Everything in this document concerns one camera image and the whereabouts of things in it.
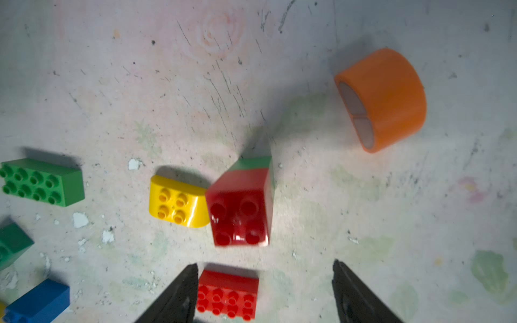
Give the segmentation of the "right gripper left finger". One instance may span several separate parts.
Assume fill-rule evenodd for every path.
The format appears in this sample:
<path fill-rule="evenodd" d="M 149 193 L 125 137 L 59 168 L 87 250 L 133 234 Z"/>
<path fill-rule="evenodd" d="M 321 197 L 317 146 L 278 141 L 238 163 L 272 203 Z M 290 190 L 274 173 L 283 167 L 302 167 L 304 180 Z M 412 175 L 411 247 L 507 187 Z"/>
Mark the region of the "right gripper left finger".
<path fill-rule="evenodd" d="M 187 265 L 136 322 L 192 323 L 199 286 L 197 264 Z"/>

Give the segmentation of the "small green lego brick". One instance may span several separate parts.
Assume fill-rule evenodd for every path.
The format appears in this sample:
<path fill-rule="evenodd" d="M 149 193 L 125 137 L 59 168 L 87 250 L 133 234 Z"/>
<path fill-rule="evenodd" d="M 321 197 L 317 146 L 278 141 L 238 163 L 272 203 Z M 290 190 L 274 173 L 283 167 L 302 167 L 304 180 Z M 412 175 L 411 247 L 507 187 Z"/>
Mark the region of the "small green lego brick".
<path fill-rule="evenodd" d="M 273 194 L 275 194 L 276 182 L 274 177 L 273 158 L 271 156 L 241 158 L 228 169 L 228 172 L 235 170 L 255 170 L 263 168 L 269 169 Z"/>

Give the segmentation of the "small red lego brick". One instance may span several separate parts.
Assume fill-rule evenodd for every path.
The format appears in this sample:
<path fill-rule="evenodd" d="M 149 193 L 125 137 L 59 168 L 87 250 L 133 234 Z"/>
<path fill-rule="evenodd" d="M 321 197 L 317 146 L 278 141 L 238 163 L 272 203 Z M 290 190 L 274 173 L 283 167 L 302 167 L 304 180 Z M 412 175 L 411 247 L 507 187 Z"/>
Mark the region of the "small red lego brick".
<path fill-rule="evenodd" d="M 270 169 L 225 172 L 209 187 L 205 197 L 215 246 L 270 244 L 273 217 Z"/>

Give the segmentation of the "long red lego brick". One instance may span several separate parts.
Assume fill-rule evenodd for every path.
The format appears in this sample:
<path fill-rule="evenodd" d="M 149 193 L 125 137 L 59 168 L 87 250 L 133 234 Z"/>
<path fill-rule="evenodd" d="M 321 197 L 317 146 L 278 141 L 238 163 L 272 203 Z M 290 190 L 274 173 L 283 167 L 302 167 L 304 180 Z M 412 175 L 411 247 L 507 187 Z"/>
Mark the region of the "long red lego brick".
<path fill-rule="evenodd" d="M 259 279 L 204 270 L 199 278 L 196 309 L 215 316 L 255 319 Z"/>

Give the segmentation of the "orange round lego piece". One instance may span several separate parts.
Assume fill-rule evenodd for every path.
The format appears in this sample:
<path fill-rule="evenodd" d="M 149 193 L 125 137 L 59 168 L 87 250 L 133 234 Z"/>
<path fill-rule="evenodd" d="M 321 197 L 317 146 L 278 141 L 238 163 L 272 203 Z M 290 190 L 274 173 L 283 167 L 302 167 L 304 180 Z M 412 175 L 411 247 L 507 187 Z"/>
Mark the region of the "orange round lego piece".
<path fill-rule="evenodd" d="M 363 149 L 376 153 L 416 134 L 426 119 L 424 86 L 400 53 L 382 48 L 335 76 Z"/>

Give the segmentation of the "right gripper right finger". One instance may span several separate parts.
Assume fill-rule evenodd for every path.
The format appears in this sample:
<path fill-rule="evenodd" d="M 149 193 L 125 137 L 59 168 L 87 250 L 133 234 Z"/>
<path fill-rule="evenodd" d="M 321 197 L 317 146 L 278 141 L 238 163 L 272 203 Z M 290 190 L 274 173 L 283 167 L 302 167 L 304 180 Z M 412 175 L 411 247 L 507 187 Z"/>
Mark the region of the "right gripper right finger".
<path fill-rule="evenodd" d="M 402 320 L 344 263 L 335 259 L 332 286 L 340 322 L 402 323 Z"/>

